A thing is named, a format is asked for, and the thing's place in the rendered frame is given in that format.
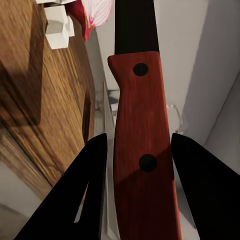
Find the parer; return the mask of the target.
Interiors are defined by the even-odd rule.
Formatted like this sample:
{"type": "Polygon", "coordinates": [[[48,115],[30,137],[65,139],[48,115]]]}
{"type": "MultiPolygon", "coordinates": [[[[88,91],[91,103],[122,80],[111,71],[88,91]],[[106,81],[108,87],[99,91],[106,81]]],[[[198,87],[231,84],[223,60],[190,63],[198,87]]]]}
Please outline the parer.
{"type": "Polygon", "coordinates": [[[120,240],[182,240],[154,0],[115,0],[120,88],[113,190],[120,240]]]}

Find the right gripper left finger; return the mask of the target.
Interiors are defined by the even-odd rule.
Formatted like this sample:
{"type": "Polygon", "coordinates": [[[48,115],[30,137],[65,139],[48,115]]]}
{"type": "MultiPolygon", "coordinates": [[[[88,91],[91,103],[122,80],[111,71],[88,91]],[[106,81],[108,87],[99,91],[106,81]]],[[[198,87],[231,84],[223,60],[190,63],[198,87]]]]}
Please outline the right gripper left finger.
{"type": "Polygon", "coordinates": [[[106,133],[91,138],[14,240],[101,240],[107,153],[106,133]]]}

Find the cutting board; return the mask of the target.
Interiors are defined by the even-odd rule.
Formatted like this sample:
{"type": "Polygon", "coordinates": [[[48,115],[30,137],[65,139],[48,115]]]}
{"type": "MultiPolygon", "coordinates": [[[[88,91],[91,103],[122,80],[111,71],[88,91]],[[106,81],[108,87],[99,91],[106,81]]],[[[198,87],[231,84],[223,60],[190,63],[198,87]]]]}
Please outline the cutting board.
{"type": "Polygon", "coordinates": [[[48,7],[0,0],[0,122],[54,187],[95,136],[96,89],[81,24],[65,10],[74,36],[52,49],[48,7]]]}

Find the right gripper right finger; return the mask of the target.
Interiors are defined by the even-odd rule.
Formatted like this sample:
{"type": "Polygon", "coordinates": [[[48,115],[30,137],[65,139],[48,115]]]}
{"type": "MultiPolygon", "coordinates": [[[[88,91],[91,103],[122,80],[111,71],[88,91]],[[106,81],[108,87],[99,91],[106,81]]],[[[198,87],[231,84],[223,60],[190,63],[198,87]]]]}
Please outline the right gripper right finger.
{"type": "Polygon", "coordinates": [[[188,136],[170,143],[200,240],[240,240],[240,175],[188,136]]]}

